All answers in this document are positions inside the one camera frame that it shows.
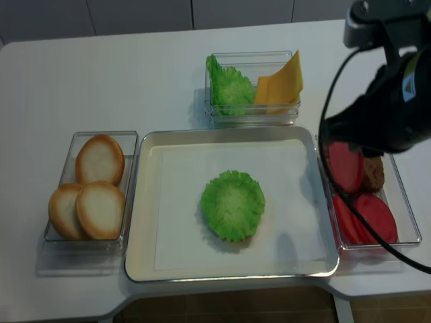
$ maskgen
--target clear plastic container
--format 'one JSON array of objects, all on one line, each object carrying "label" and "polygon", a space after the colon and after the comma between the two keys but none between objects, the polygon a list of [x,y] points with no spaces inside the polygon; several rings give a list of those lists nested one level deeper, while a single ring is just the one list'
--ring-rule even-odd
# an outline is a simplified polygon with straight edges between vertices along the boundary
[{"label": "clear plastic container", "polygon": [[[385,173],[385,183],[383,188],[378,193],[376,193],[376,196],[378,196],[389,207],[397,224],[398,242],[391,244],[392,247],[402,250],[404,253],[406,253],[409,247],[419,246],[422,237],[413,215],[413,211],[411,210],[410,203],[405,193],[404,185],[401,181],[401,177],[399,176],[397,165],[393,156],[385,154],[382,157],[382,162],[383,171]],[[352,244],[346,238],[337,220],[332,202],[332,197],[335,193],[329,188],[328,179],[325,175],[322,165],[321,173],[326,183],[325,193],[327,195],[327,204],[331,222],[333,224],[335,241],[338,241],[341,258],[355,258],[362,260],[368,260],[370,257],[375,258],[376,256],[379,258],[392,258],[393,256],[389,254],[380,244]]]},{"label": "clear plastic container", "polygon": [[[235,67],[247,76],[253,87],[257,88],[259,76],[277,73],[291,58],[292,52],[239,52],[214,54],[222,67]],[[211,103],[211,81],[208,70],[205,73],[205,115],[215,128],[258,127],[268,125],[293,124],[298,118],[298,102],[292,104],[241,104],[213,105]],[[243,109],[243,115],[230,115],[230,111]],[[278,111],[268,114],[269,110]]]},{"label": "clear plastic container", "polygon": [[[126,203],[120,236],[114,240],[68,240],[61,236],[48,220],[44,233],[43,250],[49,254],[118,254],[125,251],[130,216],[135,195],[136,167],[139,152],[139,136],[135,131],[102,132],[111,136],[120,145],[125,156],[125,169],[118,188],[123,192]],[[75,182],[75,161],[86,142],[101,133],[75,133],[61,174],[59,186]]]}]

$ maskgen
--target white table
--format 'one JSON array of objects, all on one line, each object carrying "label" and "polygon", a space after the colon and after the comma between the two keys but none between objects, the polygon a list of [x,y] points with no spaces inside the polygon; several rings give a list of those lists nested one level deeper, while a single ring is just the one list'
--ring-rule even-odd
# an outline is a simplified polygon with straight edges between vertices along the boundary
[{"label": "white table", "polygon": [[[207,55],[300,49],[298,124],[316,133],[329,84],[349,52],[343,21],[107,36],[9,44],[0,52],[0,321],[108,317],[139,297],[318,285],[355,298],[431,290],[431,277],[400,262],[342,260],[330,279],[134,284],[121,259],[104,275],[46,273],[40,254],[47,203],[76,131],[202,128]],[[339,80],[331,112],[366,89],[381,51],[363,54]],[[431,142],[397,157],[423,241],[409,256],[431,264]]]}]

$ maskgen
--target black cable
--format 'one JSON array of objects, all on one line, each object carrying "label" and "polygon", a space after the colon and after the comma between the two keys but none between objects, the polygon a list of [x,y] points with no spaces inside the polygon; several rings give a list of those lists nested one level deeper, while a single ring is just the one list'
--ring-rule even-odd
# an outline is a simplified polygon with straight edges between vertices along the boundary
[{"label": "black cable", "polygon": [[350,53],[349,56],[344,60],[343,64],[341,64],[340,68],[338,68],[337,74],[335,74],[335,77],[332,81],[331,87],[329,88],[329,92],[325,101],[325,105],[323,106],[321,119],[319,123],[319,136],[317,139],[317,145],[319,146],[319,153],[321,157],[321,161],[323,164],[323,169],[325,170],[325,173],[328,177],[329,182],[333,185],[335,190],[337,191],[338,195],[341,197],[343,202],[347,205],[347,207],[350,209],[351,212],[359,219],[359,221],[362,223],[362,225],[367,229],[368,232],[372,235],[372,237],[384,248],[386,251],[390,252],[392,255],[394,255],[396,258],[398,258],[400,261],[404,262],[405,264],[408,264],[409,266],[418,269],[419,271],[422,271],[427,274],[431,274],[431,267],[425,266],[423,264],[420,264],[406,256],[404,256],[402,253],[394,249],[392,246],[387,244],[371,227],[371,225],[368,224],[368,222],[365,220],[365,218],[358,212],[358,210],[353,206],[352,202],[347,198],[347,194],[343,191],[343,189],[338,185],[338,183],[335,181],[334,177],[332,176],[332,173],[329,169],[327,160],[324,156],[324,150],[323,150],[323,123],[325,121],[325,115],[326,111],[328,110],[329,101],[331,100],[332,92],[334,90],[335,84],[337,83],[337,80],[339,76],[341,75],[341,72],[343,71],[344,67],[347,65],[347,63],[359,52],[363,52],[365,50],[370,50],[371,48],[360,48],[355,50],[354,52]]}]

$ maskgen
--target white paper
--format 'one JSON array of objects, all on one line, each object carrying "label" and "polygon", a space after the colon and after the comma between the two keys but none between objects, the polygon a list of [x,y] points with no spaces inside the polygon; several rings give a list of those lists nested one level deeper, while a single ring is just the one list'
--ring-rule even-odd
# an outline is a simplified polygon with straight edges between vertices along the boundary
[{"label": "white paper", "polygon": [[[156,271],[252,266],[325,258],[306,150],[297,140],[173,147],[163,154],[156,239]],[[256,235],[242,244],[222,241],[200,212],[205,185],[226,170],[259,182],[266,207]]]}]

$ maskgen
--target red tomato slice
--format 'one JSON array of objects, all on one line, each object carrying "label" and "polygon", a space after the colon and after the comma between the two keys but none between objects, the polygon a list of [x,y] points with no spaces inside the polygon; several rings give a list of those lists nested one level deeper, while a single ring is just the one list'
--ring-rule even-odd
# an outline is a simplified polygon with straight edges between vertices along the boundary
[{"label": "red tomato slice", "polygon": [[361,234],[358,231],[358,219],[350,211],[346,204],[339,195],[333,197],[333,204],[335,208],[335,214],[337,215],[339,226],[344,233],[345,237],[351,244],[364,244],[362,241]]},{"label": "red tomato slice", "polygon": [[329,164],[335,181],[346,193],[356,193],[364,178],[365,161],[360,153],[349,150],[347,143],[329,146]]},{"label": "red tomato slice", "polygon": [[[355,208],[388,244],[394,244],[398,240],[397,224],[391,210],[377,196],[370,193],[361,194],[356,200]],[[365,244],[377,244],[367,229],[359,224],[361,238]]]}]

